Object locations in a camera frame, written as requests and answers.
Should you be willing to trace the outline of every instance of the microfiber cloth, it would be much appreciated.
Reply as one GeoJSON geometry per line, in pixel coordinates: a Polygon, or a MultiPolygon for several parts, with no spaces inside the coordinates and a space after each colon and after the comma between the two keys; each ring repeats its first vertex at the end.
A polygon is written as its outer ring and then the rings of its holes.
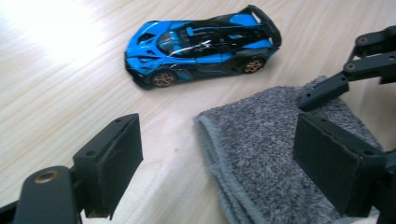
{"type": "MultiPolygon", "coordinates": [[[[209,172],[230,223],[351,223],[340,217],[292,158],[299,96],[304,87],[275,87],[194,118],[209,172]]],[[[340,99],[310,113],[374,147],[375,138],[340,99]]]]}

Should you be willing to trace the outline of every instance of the car windshield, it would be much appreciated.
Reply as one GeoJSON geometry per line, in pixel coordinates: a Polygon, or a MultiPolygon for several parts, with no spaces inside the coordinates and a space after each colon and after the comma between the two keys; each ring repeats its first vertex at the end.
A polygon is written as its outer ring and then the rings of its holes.
{"type": "Polygon", "coordinates": [[[157,41],[158,48],[171,57],[190,55],[192,46],[185,28],[166,32],[157,41]]]}

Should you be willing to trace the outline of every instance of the gold wheel rim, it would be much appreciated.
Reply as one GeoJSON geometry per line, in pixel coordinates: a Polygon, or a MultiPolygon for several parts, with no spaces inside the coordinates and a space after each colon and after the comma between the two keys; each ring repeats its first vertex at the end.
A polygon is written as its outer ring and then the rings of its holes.
{"type": "Polygon", "coordinates": [[[259,60],[255,60],[247,64],[245,68],[245,72],[254,73],[257,72],[261,67],[262,67],[262,62],[260,62],[259,60]]]}
{"type": "Polygon", "coordinates": [[[170,86],[172,85],[173,81],[174,81],[174,77],[165,73],[160,74],[154,78],[155,85],[159,87],[170,86]]]}

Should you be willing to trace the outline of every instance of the car body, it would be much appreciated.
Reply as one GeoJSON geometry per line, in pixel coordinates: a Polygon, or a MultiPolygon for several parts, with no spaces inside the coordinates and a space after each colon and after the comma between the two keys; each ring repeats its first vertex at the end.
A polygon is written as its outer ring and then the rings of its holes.
{"type": "Polygon", "coordinates": [[[131,38],[125,68],[143,89],[202,77],[250,74],[281,45],[258,7],[202,21],[149,21],[131,38]]]}

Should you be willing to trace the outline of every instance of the wooden table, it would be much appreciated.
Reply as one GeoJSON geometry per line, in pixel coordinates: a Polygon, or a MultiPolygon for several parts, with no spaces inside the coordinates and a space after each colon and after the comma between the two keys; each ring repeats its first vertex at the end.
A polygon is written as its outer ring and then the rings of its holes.
{"type": "MultiPolygon", "coordinates": [[[[358,35],[396,24],[395,8],[391,0],[0,0],[0,206],[18,200],[28,175],[71,167],[111,120],[139,113],[145,160],[112,223],[225,223],[193,117],[274,86],[332,76],[358,35]],[[145,21],[207,19],[247,4],[265,11],[283,36],[258,73],[144,91],[124,70],[126,44],[145,21]]],[[[377,82],[354,82],[342,98],[392,149],[396,87],[377,82]]]]}

